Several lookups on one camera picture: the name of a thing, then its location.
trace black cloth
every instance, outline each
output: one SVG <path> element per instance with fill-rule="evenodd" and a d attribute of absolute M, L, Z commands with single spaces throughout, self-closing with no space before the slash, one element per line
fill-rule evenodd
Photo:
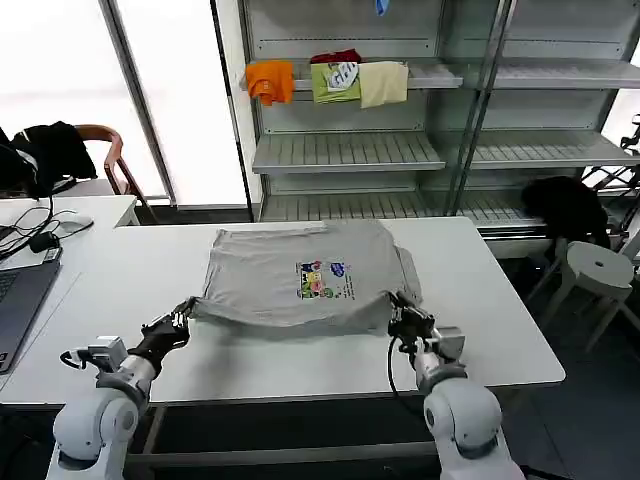
<path fill-rule="evenodd" d="M 535 180 L 523 190 L 522 200 L 529 215 L 545 221 L 549 238 L 562 237 L 569 242 L 593 240 L 611 248 L 606 230 L 607 212 L 598 194 L 580 180 L 570 177 Z"/>
<path fill-rule="evenodd" d="M 28 164 L 16 166 L 11 163 L 7 175 L 18 176 L 19 182 L 26 185 L 31 196 L 47 196 L 53 192 L 54 184 L 66 177 L 76 179 L 97 178 L 96 169 L 87 153 L 87 149 L 80 134 L 73 125 L 56 122 L 53 125 L 38 125 L 25 129 L 26 135 L 18 133 L 8 145 L 14 150 L 20 150 L 33 157 L 37 164 L 35 182 L 33 168 Z M 5 163 L 0 163 L 0 176 L 5 175 Z"/>
<path fill-rule="evenodd" d="M 34 169 L 18 154 L 0 128 L 0 191 L 20 191 L 26 184 L 35 184 Z"/>

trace orange cloth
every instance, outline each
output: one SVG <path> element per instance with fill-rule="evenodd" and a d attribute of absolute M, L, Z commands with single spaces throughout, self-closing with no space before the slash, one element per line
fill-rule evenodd
<path fill-rule="evenodd" d="M 271 60 L 247 65 L 245 72 L 251 98 L 260 97 L 263 105 L 293 100 L 293 64 Z"/>

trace printed cartoon graphic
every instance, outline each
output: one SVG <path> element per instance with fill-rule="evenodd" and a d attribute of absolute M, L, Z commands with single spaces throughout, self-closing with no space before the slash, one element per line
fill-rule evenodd
<path fill-rule="evenodd" d="M 296 263 L 296 274 L 300 279 L 298 298 L 355 300 L 351 265 L 345 262 L 300 262 Z"/>

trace gray t-shirt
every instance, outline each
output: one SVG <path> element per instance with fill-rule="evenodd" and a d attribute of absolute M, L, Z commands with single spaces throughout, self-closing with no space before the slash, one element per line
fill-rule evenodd
<path fill-rule="evenodd" d="M 387 325 L 387 293 L 398 290 L 422 300 L 411 255 L 378 221 L 220 230 L 195 315 L 301 334 L 365 331 Z"/>

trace white stool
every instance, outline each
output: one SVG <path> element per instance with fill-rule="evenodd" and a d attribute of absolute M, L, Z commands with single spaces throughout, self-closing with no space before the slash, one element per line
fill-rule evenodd
<path fill-rule="evenodd" d="M 559 255 L 558 258 L 559 261 L 555 262 L 550 270 L 554 270 L 558 264 L 561 265 L 562 285 L 553 294 L 542 314 L 540 328 L 544 329 L 549 325 L 571 290 L 574 287 L 581 287 L 601 297 L 597 309 L 604 311 L 600 323 L 587 342 L 586 351 L 588 352 L 621 308 L 625 314 L 628 314 L 624 301 L 633 290 L 631 287 L 634 274 L 633 265 L 625 255 L 585 242 L 570 243 L 566 255 Z M 551 273 L 545 273 L 529 299 L 540 290 L 543 283 L 547 282 Z"/>

